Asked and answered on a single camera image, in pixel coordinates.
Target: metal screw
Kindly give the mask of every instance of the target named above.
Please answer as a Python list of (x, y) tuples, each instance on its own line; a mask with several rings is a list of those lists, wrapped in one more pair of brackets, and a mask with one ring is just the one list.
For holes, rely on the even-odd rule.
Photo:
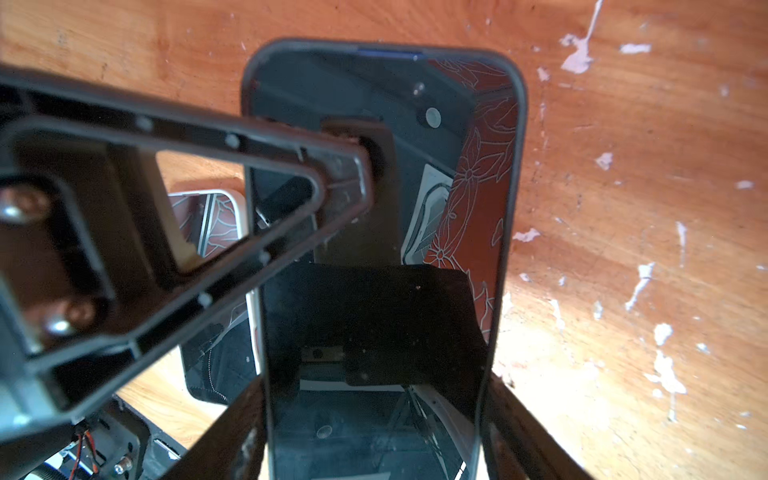
[(427, 120), (427, 125), (429, 125), (432, 128), (437, 128), (442, 123), (442, 116), (440, 114), (440, 110), (434, 107), (427, 108), (425, 118)]
[(131, 457), (129, 457), (128, 455), (125, 455), (114, 466), (114, 472), (117, 473), (118, 475), (123, 475), (125, 472), (130, 472), (133, 467), (134, 467), (134, 463), (131, 461)]
[(331, 425), (323, 425), (317, 429), (316, 435), (318, 439), (327, 439), (331, 436), (331, 433), (333, 433), (333, 427)]
[(0, 189), (0, 219), (24, 225), (44, 220), (51, 213), (48, 195), (31, 185), (13, 185)]
[(51, 306), (45, 330), (53, 336), (69, 336), (88, 328), (96, 318), (96, 306), (89, 299), (66, 299)]

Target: phone screen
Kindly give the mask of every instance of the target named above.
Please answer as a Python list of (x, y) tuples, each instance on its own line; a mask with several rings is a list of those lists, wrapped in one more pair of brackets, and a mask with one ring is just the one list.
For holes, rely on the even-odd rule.
[[(284, 42), (243, 112), (369, 149), (374, 207), (259, 292), (272, 478), (471, 478), (524, 91), (477, 52)], [(301, 180), (247, 176), (264, 226)]]

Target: wooden table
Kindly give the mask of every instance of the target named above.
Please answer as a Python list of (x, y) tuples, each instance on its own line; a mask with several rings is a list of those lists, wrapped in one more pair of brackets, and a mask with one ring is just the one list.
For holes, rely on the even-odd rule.
[[(605, 0), (589, 41), (594, 62), (583, 74), (564, 71), (574, 47), (559, 40), (583, 38), (594, 7), (9, 1), (0, 51), (12, 64), (230, 114), (246, 60), (277, 37), (506, 53), (532, 105), (515, 231), (541, 236), (513, 245), (497, 368), (597, 478), (765, 478), (768, 3)], [(627, 43), (652, 49), (623, 55)], [(595, 163), (603, 153), (613, 154), (607, 171)], [(196, 161), (164, 165), (164, 174), (174, 190), (238, 185), (237, 171)], [(743, 180), (752, 187), (737, 189)], [(652, 262), (653, 279), (628, 312), (637, 267)], [(674, 333), (657, 347), (660, 323)], [(670, 394), (643, 375), (654, 374), (657, 348), (687, 389), (676, 395), (677, 422), (667, 419)], [(144, 383), (148, 412), (167, 401), (159, 383)]]

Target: screw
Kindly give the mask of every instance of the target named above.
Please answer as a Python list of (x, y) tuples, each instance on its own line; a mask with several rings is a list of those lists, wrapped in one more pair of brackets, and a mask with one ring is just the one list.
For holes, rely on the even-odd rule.
[(89, 299), (66, 299), (54, 303), (45, 320), (53, 336), (69, 336), (88, 328), (96, 318), (96, 306)]
[(31, 185), (15, 185), (0, 189), (0, 219), (24, 225), (44, 220), (51, 213), (48, 195)]
[(118, 475), (123, 475), (125, 472), (129, 472), (133, 467), (134, 463), (131, 461), (131, 457), (124, 455), (114, 466), (114, 472)]

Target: red wire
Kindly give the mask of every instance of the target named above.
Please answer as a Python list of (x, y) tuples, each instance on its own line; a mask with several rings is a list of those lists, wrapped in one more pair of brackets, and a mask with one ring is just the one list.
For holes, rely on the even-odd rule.
[(80, 454), (83, 452), (83, 436), (78, 434), (78, 458), (74, 461), (74, 467), (72, 467), (72, 473), (69, 474), (69, 480), (74, 478), (74, 473), (80, 466)]
[(88, 444), (91, 446), (91, 456), (93, 457), (93, 471), (98, 473), (98, 463), (96, 463), (96, 442), (94, 442), (94, 436), (88, 430), (85, 431), (85, 438), (88, 439)]

